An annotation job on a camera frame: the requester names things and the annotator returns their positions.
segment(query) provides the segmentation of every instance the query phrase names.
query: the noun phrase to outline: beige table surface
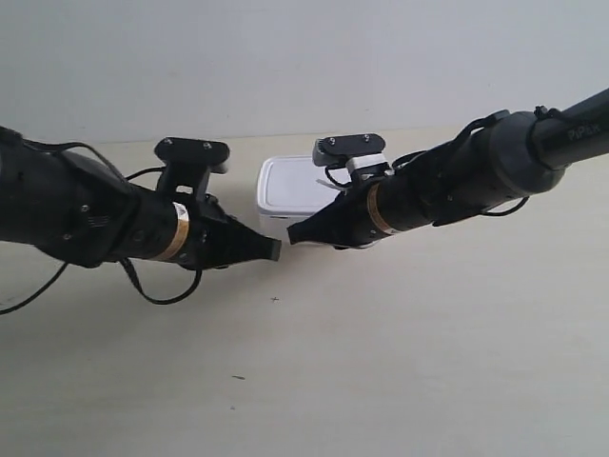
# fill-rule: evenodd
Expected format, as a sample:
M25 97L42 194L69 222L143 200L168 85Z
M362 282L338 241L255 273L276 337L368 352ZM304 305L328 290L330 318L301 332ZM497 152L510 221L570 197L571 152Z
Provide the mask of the beige table surface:
M455 132L387 132L387 155ZM210 189L255 225L262 162L316 136L230 140ZM153 145L100 149L127 174L157 165ZM507 218L365 251L286 247L277 264L209 272L173 307L117 266L70 268L0 319L1 454L606 456L608 180L599 158ZM0 249L3 300L57 265ZM138 265L151 294L190 280Z

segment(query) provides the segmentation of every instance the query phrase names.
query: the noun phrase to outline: white container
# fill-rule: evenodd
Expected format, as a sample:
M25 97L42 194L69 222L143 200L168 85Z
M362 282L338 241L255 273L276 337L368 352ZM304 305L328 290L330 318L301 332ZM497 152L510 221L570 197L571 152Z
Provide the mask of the white container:
M348 182L346 169L332 171L339 182ZM258 174L257 204L261 233L289 242L287 228L312 216L334 201L339 191L328 182L324 169L313 165L310 155L267 159Z

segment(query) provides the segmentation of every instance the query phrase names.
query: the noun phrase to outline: white lid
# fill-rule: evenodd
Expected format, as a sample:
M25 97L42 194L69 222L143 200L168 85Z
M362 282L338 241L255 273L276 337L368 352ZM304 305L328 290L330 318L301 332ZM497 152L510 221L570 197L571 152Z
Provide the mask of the white lid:
M348 182L346 169L332 171L340 182ZM334 201L339 191L317 182L327 182L324 169L316 167L310 155L271 157L258 175L260 213L311 215Z

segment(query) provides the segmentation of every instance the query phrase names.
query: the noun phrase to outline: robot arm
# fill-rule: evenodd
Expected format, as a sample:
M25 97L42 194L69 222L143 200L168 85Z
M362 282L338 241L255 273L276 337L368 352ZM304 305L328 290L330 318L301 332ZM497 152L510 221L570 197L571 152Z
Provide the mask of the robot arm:
M609 89L565 111L499 111L391 166L375 134L318 140L313 162L347 168L334 202L288 228L291 244L365 248L411 229L507 215L553 189L573 163L609 152ZM520 199L513 209L492 212Z
M102 163L76 148L89 149ZM166 138L155 153L163 167L130 177L161 172L151 190L131 184L88 145L37 143L0 128L0 241L33 245L65 266L118 262L138 291L159 305L186 298L205 269L279 259L281 242L239 223L206 193L209 175L227 172L226 144ZM129 258L195 271L196 284L175 299L150 299Z

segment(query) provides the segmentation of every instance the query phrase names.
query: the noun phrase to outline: metal band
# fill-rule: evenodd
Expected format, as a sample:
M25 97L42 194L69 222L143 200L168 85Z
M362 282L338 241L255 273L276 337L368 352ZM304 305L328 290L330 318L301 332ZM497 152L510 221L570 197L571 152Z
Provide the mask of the metal band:
M395 230L392 228L381 216L381 212L379 211L379 206L377 204L379 193L379 183L375 184L370 188L368 192L368 196L366 198L366 206L368 209L368 215L370 216L370 220L372 223L387 235L395 235L396 233L400 233L399 230Z
M190 226L188 210L184 205L179 203L173 202L173 206L175 207L175 212L177 214L177 223L175 233L173 234L173 239L163 252L150 260L165 261L170 259L180 251L187 240L188 229Z

